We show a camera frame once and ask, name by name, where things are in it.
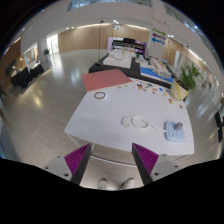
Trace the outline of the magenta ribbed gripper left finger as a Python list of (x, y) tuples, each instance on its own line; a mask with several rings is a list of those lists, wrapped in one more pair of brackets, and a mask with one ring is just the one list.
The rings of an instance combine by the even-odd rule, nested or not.
[(91, 144), (86, 144), (66, 156), (56, 156), (43, 169), (79, 185), (91, 155)]

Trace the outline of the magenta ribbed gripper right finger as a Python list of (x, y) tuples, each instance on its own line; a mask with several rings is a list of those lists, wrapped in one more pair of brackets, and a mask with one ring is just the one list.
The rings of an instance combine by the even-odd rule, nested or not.
[(136, 143), (132, 144), (132, 155), (144, 185), (181, 169), (167, 154), (157, 154)]

